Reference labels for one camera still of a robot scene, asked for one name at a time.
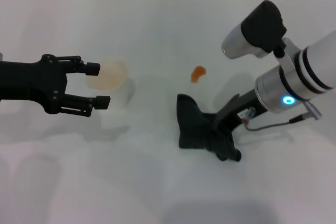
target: white table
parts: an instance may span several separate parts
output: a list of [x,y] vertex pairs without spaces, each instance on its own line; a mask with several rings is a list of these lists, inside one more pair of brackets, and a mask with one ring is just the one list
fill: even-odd
[[[135,93],[127,109],[90,118],[49,115],[34,102],[0,102],[0,222],[334,223],[336,94],[314,100],[324,117],[260,133],[234,132],[243,157],[221,162],[180,150],[178,93],[215,112],[277,64],[224,57],[220,44],[263,0],[0,0],[4,60],[42,54],[122,58]],[[271,0],[303,48],[336,29],[336,0]],[[207,75],[190,83],[194,67]],[[68,93],[92,95],[85,76]],[[302,106],[264,114],[286,121]]]

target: black fabric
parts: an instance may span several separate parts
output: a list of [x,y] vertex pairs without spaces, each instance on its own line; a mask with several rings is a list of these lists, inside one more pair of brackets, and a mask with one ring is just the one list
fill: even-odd
[[177,96],[176,109],[180,148],[206,149],[215,153],[221,161],[240,161],[242,155],[235,149],[231,131],[224,124],[213,129],[216,114],[203,113],[195,100],[185,94]]

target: metal band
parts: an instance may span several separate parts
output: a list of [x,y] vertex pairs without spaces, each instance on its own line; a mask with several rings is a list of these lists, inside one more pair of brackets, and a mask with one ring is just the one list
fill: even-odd
[[301,68],[300,68],[300,62],[299,62],[299,55],[300,53],[297,53],[294,57],[294,65],[295,65],[295,70],[296,73],[298,74],[300,80],[302,83],[306,86],[307,89],[309,89],[311,92],[314,92],[315,94],[323,94],[323,91],[320,91],[316,88],[314,88],[304,77]]
[[308,47],[306,47],[303,52],[302,52],[302,61],[303,61],[303,64],[308,72],[308,74],[310,75],[310,77],[314,80],[314,82],[316,82],[316,84],[318,86],[320,86],[321,88],[324,88],[326,90],[330,90],[332,89],[331,87],[325,85],[317,76],[316,74],[314,73],[314,71],[311,69],[310,65],[309,65],[309,62],[308,62],[308,58],[307,58],[307,50],[308,50]]
[[288,91],[288,93],[294,97],[295,99],[301,101],[301,102],[305,102],[305,101],[309,101],[307,99],[304,99],[300,96],[298,96],[294,91],[293,89],[290,87],[290,85],[288,84],[286,78],[285,78],[285,74],[284,74],[284,70],[282,69],[282,67],[279,68],[279,74],[280,74],[280,80],[283,84],[283,86],[285,87],[285,89]]

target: orange object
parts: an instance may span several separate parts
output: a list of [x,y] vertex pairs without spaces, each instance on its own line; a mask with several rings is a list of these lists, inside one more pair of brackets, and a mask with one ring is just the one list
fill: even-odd
[[191,82],[197,83],[199,78],[206,74],[206,69],[202,66],[197,66],[191,74]]

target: translucent cup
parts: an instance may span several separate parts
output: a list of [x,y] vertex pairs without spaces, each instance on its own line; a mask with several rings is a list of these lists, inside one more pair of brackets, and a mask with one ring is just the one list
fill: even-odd
[[87,76],[86,83],[95,95],[108,95],[111,101],[108,110],[125,108],[129,95],[129,74],[121,60],[100,62],[98,76]]

